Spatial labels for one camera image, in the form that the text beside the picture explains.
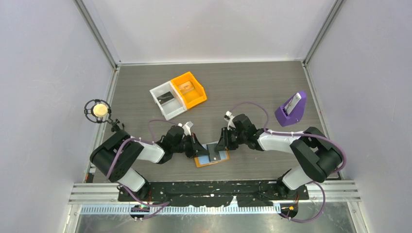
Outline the orange plastic bin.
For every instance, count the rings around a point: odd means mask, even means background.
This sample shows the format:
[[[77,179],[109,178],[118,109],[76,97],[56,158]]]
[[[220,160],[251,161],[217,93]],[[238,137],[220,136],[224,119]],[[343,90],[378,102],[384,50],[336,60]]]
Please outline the orange plastic bin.
[[[171,79],[171,83],[188,110],[207,100],[205,89],[190,71]]]

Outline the black credit card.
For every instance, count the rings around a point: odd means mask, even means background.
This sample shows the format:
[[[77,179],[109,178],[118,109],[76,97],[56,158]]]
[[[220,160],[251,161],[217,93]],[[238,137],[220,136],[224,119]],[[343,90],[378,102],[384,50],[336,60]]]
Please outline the black credit card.
[[[217,162],[221,160],[220,152],[216,150],[217,143],[210,143],[206,145],[209,152],[210,162]]]

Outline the black microphone tripod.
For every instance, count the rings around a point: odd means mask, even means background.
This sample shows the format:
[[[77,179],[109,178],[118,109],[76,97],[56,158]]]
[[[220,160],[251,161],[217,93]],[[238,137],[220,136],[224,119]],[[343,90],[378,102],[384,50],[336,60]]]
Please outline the black microphone tripod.
[[[113,133],[125,129],[125,125],[121,123],[118,119],[111,120],[110,125],[111,125],[111,132]]]

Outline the black card stack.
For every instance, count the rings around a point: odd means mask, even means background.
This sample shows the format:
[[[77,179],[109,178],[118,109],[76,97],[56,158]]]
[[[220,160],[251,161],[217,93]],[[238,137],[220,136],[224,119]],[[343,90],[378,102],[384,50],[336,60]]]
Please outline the black card stack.
[[[166,92],[164,94],[162,94],[161,96],[157,97],[158,102],[163,105],[166,104],[169,101],[174,100],[174,95],[169,91]]]

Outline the orange card holder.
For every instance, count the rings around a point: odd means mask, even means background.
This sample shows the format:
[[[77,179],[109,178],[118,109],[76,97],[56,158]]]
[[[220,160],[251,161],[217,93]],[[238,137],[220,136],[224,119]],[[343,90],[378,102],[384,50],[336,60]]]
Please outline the orange card holder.
[[[194,158],[194,161],[195,161],[196,167],[197,167],[197,168],[200,168],[200,167],[205,167],[205,166],[209,166],[209,165],[214,165],[214,164],[217,164],[217,163],[221,163],[221,162],[224,162],[224,161],[227,161],[227,160],[230,159],[228,151],[225,151],[225,150],[224,150],[224,151],[220,151],[220,156],[221,156],[221,160],[220,160],[220,161],[217,161],[217,162],[210,162],[209,156],[207,156],[207,155],[195,157],[195,158]]]

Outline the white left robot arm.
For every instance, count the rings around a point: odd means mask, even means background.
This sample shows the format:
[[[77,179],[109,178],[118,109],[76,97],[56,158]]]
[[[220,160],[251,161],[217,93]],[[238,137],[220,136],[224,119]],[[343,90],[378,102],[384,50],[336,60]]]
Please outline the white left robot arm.
[[[121,184],[138,201],[150,192],[149,182],[132,168],[135,160],[163,164],[175,153],[188,158],[209,155],[187,126],[173,125],[156,142],[145,142],[132,137],[125,130],[115,132],[90,155],[90,161],[112,183]]]

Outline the microphone with shock mount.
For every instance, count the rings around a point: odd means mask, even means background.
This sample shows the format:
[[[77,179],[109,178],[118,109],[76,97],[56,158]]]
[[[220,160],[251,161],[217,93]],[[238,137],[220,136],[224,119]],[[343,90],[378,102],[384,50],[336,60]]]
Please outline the microphone with shock mount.
[[[108,102],[93,99],[85,104],[83,113],[90,122],[101,124],[111,121],[112,110]]]

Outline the aluminium front rail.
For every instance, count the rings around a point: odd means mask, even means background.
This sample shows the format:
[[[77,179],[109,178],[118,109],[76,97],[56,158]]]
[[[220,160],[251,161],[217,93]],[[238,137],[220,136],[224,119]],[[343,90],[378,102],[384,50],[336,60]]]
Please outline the aluminium front rail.
[[[133,204],[84,204],[81,207],[82,215],[136,215],[153,214],[158,211],[159,215],[228,215],[228,214],[280,214],[281,207],[278,203],[270,206],[239,207],[236,203],[221,207],[148,207]]]

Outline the tan card stack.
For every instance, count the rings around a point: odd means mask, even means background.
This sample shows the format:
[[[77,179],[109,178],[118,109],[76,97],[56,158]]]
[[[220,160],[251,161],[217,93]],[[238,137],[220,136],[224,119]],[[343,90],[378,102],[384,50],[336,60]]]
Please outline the tan card stack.
[[[178,86],[179,91],[182,93],[182,95],[194,90],[194,85],[192,82],[187,81],[181,85]]]

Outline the purple metronome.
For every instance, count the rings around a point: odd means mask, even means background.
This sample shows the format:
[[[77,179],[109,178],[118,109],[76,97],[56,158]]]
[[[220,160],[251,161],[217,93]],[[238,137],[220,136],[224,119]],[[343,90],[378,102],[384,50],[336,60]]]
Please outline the purple metronome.
[[[304,115],[307,95],[304,91],[296,92],[284,104],[275,110],[275,118],[282,127],[296,124]]]

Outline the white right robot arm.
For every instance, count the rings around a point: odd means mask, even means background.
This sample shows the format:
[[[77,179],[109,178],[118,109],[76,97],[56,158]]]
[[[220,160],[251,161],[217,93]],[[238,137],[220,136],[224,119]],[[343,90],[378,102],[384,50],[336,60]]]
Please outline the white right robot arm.
[[[216,151],[236,150],[239,145],[258,151],[280,151],[295,156],[299,165],[276,180],[278,195],[290,199],[297,188],[310,183],[322,183],[343,164],[343,153],[315,127],[301,132],[277,132],[257,128],[245,114],[224,115],[223,127]]]

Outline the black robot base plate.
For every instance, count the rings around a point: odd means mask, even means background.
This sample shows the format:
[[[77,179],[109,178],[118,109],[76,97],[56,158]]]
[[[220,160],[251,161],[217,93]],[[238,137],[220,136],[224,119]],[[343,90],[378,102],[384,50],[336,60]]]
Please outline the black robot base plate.
[[[170,207],[226,207],[236,201],[240,207],[270,206],[273,201],[286,203],[308,200],[303,185],[295,191],[282,191],[272,180],[149,182],[137,193],[117,186],[120,202],[140,199],[144,203]]]

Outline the white plastic bin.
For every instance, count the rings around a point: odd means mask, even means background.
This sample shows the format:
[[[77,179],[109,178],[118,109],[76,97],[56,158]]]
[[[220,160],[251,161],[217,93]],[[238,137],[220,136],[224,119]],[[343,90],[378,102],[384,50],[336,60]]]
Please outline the white plastic bin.
[[[171,81],[152,88],[150,94],[166,120],[173,119],[188,110]]]

